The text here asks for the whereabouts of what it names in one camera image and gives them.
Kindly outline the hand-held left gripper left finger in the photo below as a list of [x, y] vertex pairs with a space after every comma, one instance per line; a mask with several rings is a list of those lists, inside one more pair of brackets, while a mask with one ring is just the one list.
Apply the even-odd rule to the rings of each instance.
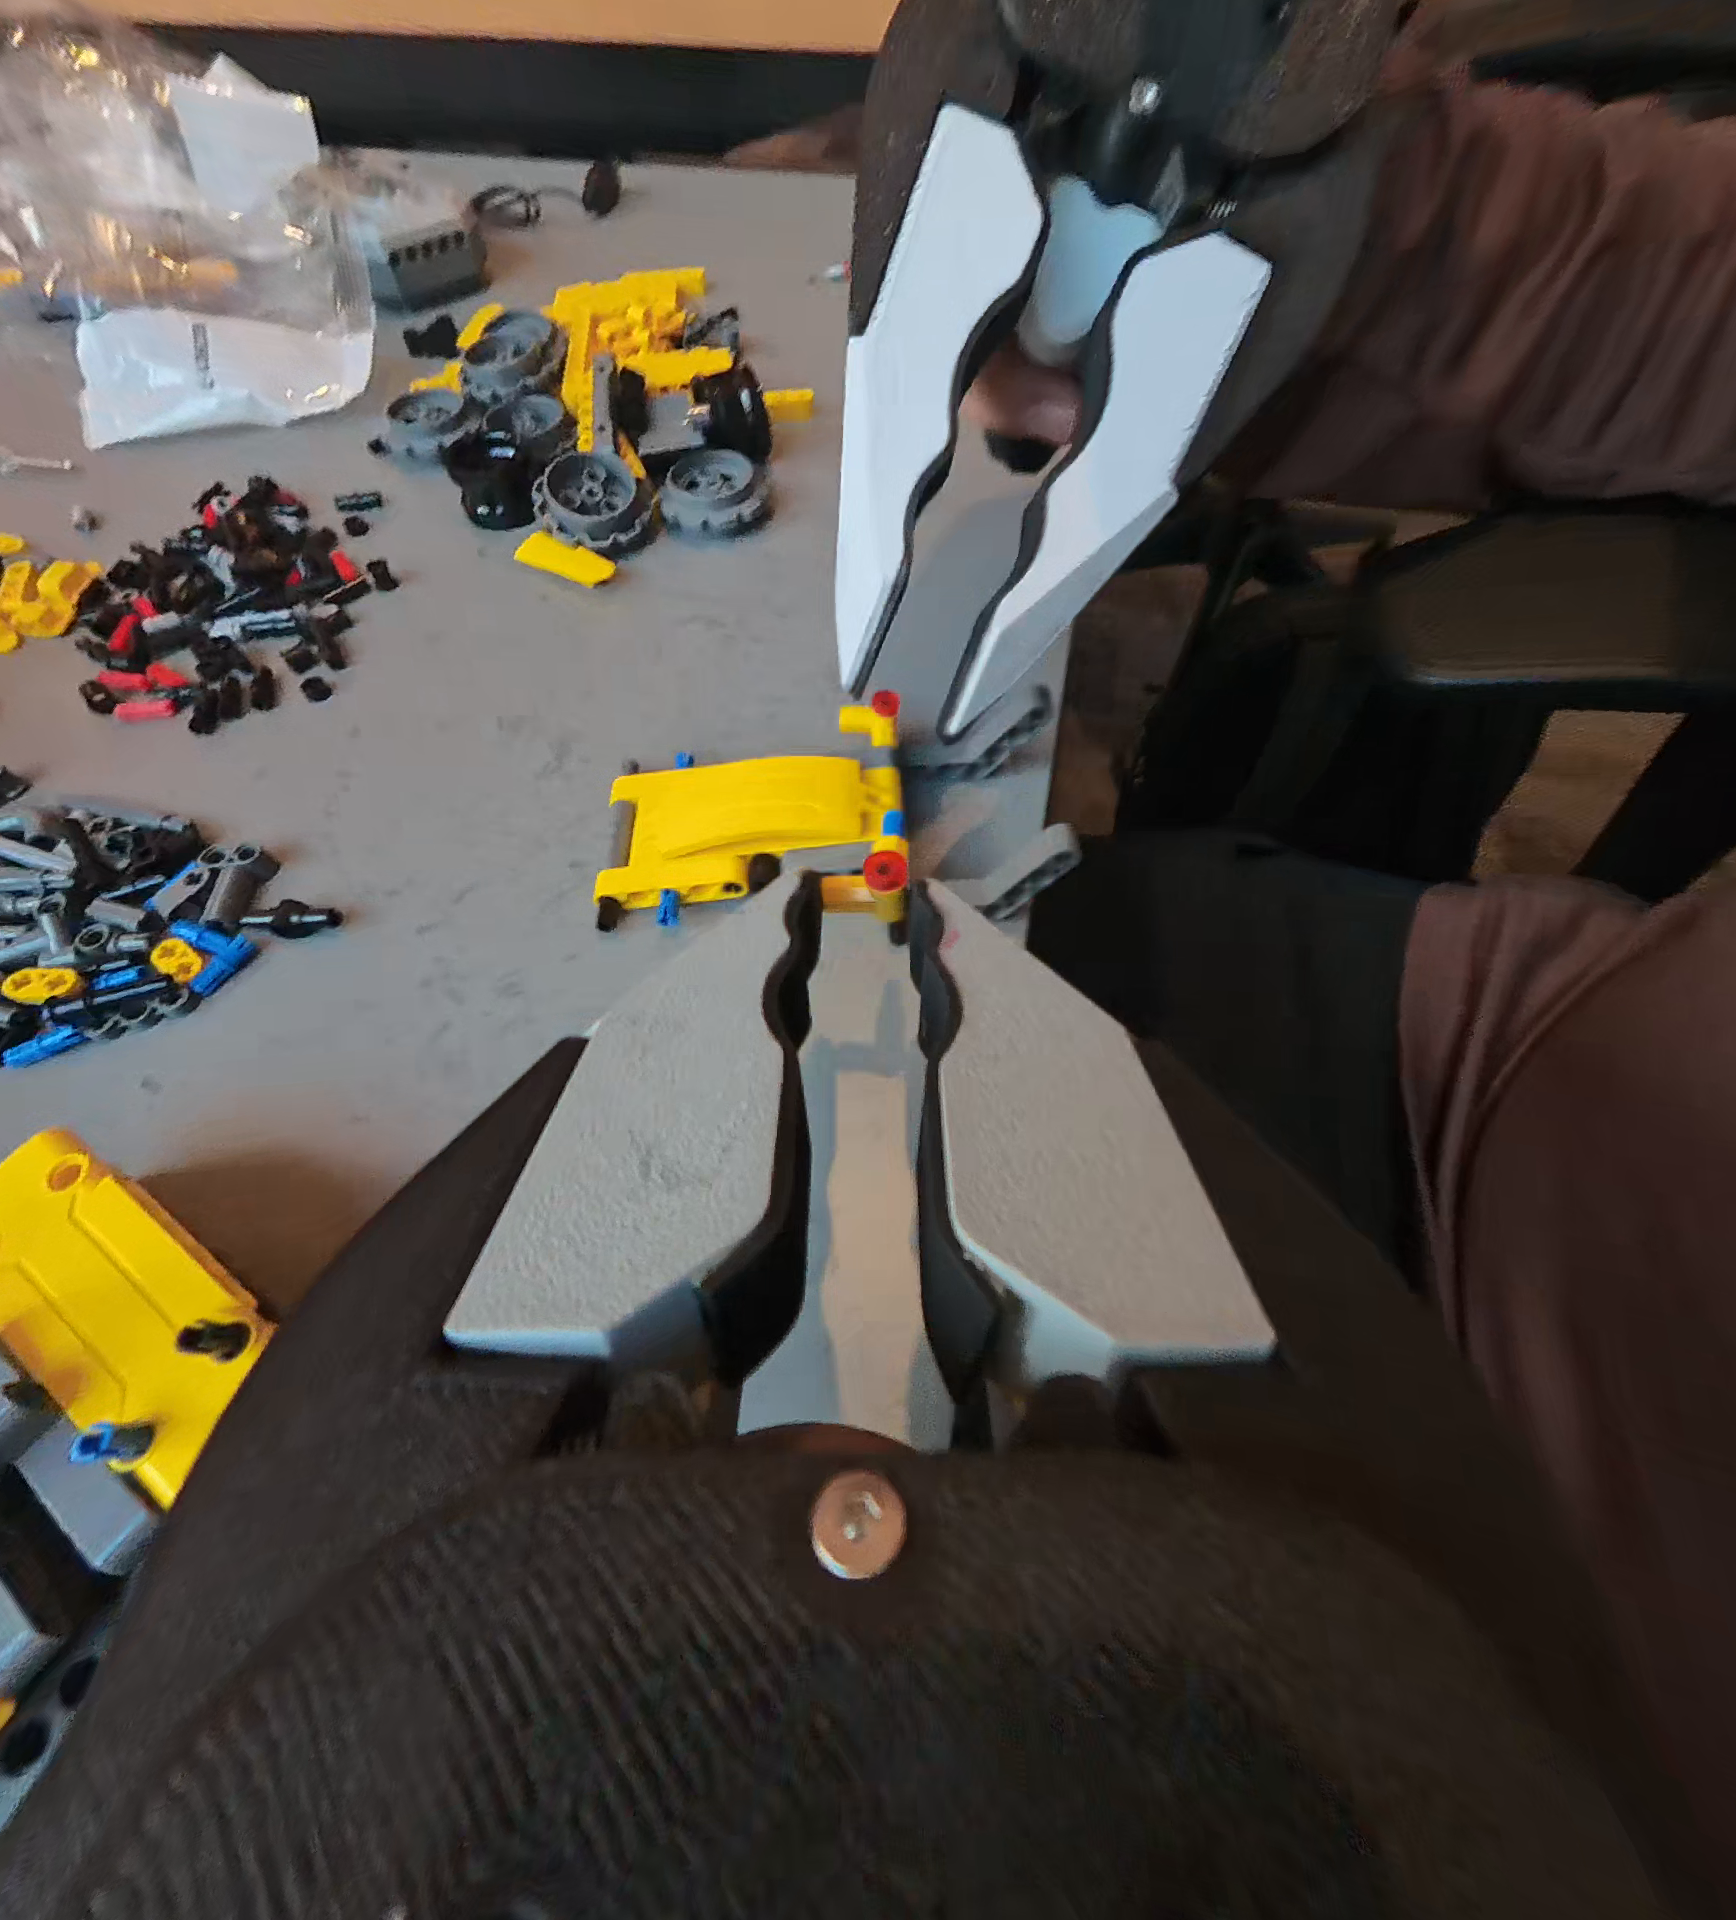
[[451, 1307], [451, 1348], [746, 1383], [805, 1301], [798, 1049], [822, 882], [775, 880], [593, 1024]]

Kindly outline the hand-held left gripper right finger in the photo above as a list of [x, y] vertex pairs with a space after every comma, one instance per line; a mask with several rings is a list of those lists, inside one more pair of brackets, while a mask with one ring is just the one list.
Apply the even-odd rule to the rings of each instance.
[[1252, 1364], [1271, 1324], [1127, 1029], [956, 893], [909, 893], [922, 1326], [948, 1387]]

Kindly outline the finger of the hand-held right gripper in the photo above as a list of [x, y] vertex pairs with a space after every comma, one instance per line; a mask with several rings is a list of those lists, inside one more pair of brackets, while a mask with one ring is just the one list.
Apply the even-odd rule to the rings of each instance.
[[915, 528], [948, 473], [974, 348], [1038, 264], [1046, 210], [1018, 135], [942, 105], [915, 171], [855, 179], [852, 311], [833, 566], [836, 671], [868, 693], [903, 605]]
[[1018, 558], [941, 713], [942, 742], [994, 708], [1171, 512], [1269, 280], [1269, 259], [1224, 233], [1152, 245], [1121, 267], [1086, 339], [1073, 446], [1026, 505]]

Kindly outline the yellow and grey brick assembly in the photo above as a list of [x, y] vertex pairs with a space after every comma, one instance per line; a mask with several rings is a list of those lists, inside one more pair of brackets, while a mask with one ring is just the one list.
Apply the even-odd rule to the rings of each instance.
[[[671, 768], [627, 763], [609, 788], [609, 856], [593, 880], [593, 928], [613, 935], [648, 913], [676, 928], [687, 904], [745, 901], [769, 888], [792, 859], [820, 880], [859, 871], [859, 762], [852, 742], [836, 755], [772, 755]], [[906, 945], [906, 919], [884, 926]]]

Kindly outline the grey desk with wooden edge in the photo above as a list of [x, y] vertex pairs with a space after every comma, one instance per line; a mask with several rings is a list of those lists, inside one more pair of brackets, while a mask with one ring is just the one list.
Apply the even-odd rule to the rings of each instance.
[[[775, 505], [736, 541], [656, 540], [613, 584], [572, 588], [513, 562], [519, 536], [465, 527], [440, 473], [375, 462], [378, 412], [416, 374], [385, 325], [365, 401], [279, 431], [199, 434], [84, 454], [73, 378], [0, 336], [0, 446], [75, 458], [64, 476], [0, 476], [0, 528], [69, 551], [75, 503], [100, 554], [178, 527], [213, 480], [271, 473], [315, 511], [375, 486], [361, 541], [401, 588], [353, 618], [333, 704], [208, 737], [106, 725], [75, 686], [80, 657], [32, 640], [0, 657], [0, 762], [46, 799], [184, 812], [279, 859], [279, 893], [336, 904], [345, 928], [278, 945], [223, 995], [142, 1039], [0, 1073], [0, 1160], [46, 1127], [136, 1175], [266, 1310], [333, 1310], [326, 1369], [385, 1330], [401, 1279], [454, 1249], [451, 1217], [505, 1196], [559, 1065], [535, 1073], [613, 1001], [724, 919], [632, 915], [593, 932], [622, 762], [669, 763], [844, 744], [833, 637], [852, 182], [711, 167], [627, 167], [622, 204], [586, 222], [560, 191], [580, 167], [428, 162], [471, 191], [542, 191], [542, 222], [497, 234], [497, 290], [542, 304], [569, 280], [705, 267], [734, 304], [762, 385], [812, 388], [775, 438]], [[922, 1065], [903, 951], [868, 919], [836, 919], [810, 988], [810, 1295], [785, 1346], [736, 1405], [736, 1428], [836, 1424], [915, 1449], [948, 1445], [948, 1397], [928, 1353], [915, 1255], [915, 1125]], [[259, 1405], [248, 1462], [204, 1452], [248, 1517], [203, 1497], [171, 1523], [123, 1629], [133, 1666], [166, 1652], [195, 1691], [273, 1628], [243, 1624], [253, 1575], [309, 1548], [309, 1520], [345, 1509], [308, 1456], [320, 1386]]]

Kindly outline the person's right hand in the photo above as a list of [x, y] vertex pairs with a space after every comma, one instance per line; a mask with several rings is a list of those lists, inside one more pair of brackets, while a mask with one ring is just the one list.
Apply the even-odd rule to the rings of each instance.
[[1032, 360], [1004, 336], [959, 398], [959, 423], [1007, 473], [1041, 473], [1081, 429], [1083, 385], [1073, 370]]

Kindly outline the small grey wheel hub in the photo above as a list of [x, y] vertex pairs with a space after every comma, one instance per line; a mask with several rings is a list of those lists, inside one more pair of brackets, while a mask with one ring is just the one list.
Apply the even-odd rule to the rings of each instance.
[[766, 464], [724, 449], [676, 458], [659, 491], [663, 528], [686, 541], [732, 541], [772, 517]]

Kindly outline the yellow grey brick chassis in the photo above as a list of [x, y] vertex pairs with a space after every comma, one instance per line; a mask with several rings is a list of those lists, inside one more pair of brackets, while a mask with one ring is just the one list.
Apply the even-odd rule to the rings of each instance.
[[542, 528], [535, 473], [560, 452], [637, 467], [663, 540], [659, 491], [677, 454], [742, 452], [766, 464], [772, 486], [775, 429], [817, 412], [810, 388], [760, 381], [736, 311], [707, 307], [700, 267], [574, 280], [546, 304], [484, 304], [465, 325], [407, 331], [404, 350], [433, 370], [385, 406], [373, 454], [445, 473], [473, 528], [519, 541]]

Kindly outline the black office chair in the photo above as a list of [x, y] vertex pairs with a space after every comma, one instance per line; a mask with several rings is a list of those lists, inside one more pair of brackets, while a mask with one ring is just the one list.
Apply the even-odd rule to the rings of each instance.
[[1736, 849], [1736, 511], [1520, 499], [1401, 541], [1391, 517], [1204, 491], [1133, 570], [1163, 562], [1207, 584], [1117, 832], [1466, 882], [1545, 723], [1618, 713], [1672, 736], [1576, 877], [1665, 901]]

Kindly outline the grey battery box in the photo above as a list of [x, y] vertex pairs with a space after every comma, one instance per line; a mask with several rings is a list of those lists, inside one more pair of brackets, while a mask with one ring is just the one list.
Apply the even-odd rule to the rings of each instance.
[[378, 307], [421, 315], [487, 290], [490, 248], [456, 185], [395, 155], [326, 148], [320, 164]]

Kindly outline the black and yellow brick block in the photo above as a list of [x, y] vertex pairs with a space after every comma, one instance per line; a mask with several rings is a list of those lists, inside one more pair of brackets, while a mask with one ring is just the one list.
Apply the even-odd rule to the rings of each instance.
[[0, 1831], [271, 1334], [84, 1139], [46, 1130], [0, 1162]]

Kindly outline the pile of blue grey connectors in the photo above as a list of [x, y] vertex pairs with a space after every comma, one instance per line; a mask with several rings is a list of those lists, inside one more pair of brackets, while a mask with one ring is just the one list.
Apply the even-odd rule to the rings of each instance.
[[0, 1068], [199, 1014], [278, 945], [345, 928], [278, 852], [184, 812], [46, 799], [0, 763]]

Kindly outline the pile of black red pins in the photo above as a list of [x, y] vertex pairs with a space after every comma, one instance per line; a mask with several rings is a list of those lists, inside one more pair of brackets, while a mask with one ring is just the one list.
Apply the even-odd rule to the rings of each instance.
[[208, 737], [292, 693], [333, 704], [353, 664], [353, 612], [401, 588], [365, 558], [385, 495], [302, 495], [248, 476], [208, 486], [178, 528], [129, 548], [80, 593], [69, 640], [78, 705], [106, 725], [184, 725]]

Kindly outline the large crumpled plastic bag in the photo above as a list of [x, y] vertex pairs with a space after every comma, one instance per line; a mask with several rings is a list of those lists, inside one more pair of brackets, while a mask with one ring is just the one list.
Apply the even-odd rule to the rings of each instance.
[[313, 108], [78, 4], [0, 4], [0, 332], [87, 452], [345, 412], [375, 300]]

